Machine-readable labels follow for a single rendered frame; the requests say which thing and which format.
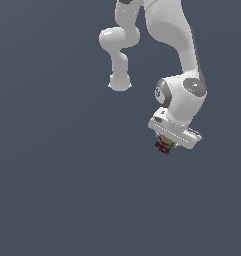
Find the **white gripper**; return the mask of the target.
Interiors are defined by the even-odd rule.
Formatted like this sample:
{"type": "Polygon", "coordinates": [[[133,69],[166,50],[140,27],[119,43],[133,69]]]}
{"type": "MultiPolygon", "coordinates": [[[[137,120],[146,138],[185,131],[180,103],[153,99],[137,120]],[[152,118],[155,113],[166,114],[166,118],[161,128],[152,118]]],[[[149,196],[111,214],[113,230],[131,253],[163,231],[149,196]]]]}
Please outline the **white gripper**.
{"type": "Polygon", "coordinates": [[[163,135],[168,141],[174,142],[176,146],[192,149],[202,139],[202,135],[189,127],[183,132],[178,132],[176,128],[171,128],[167,112],[167,108],[160,107],[149,120],[148,127],[154,130],[156,135],[163,135]]]}

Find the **multicoloured puzzle cube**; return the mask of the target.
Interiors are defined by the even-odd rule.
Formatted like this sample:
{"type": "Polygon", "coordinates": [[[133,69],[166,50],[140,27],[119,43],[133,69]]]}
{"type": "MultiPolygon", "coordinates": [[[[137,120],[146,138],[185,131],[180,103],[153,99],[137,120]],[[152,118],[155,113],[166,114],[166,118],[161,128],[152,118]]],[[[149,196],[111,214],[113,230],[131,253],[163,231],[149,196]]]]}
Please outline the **multicoloured puzzle cube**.
{"type": "Polygon", "coordinates": [[[171,149],[175,147],[175,142],[164,135],[158,135],[155,147],[164,154],[169,154],[171,149]]]}

